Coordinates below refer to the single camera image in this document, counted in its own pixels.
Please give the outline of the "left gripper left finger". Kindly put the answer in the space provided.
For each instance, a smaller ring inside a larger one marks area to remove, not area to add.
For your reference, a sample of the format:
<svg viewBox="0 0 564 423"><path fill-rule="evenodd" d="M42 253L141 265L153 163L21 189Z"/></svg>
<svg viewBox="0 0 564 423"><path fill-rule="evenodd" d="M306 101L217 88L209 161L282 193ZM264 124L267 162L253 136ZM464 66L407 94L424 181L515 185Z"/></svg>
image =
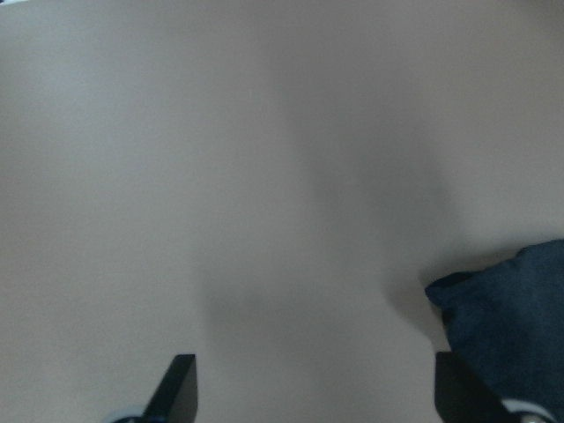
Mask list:
<svg viewBox="0 0 564 423"><path fill-rule="evenodd" d="M143 422L192 423L196 417L197 357L179 354L145 407Z"/></svg>

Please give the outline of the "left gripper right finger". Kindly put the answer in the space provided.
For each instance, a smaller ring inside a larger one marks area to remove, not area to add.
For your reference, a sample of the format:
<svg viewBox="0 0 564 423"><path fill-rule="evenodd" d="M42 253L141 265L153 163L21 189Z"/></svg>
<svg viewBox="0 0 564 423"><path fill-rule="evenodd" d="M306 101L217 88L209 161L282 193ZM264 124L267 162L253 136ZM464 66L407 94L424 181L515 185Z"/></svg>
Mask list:
<svg viewBox="0 0 564 423"><path fill-rule="evenodd" d="M434 406L443 422L506 422L501 400L453 352L435 354Z"/></svg>

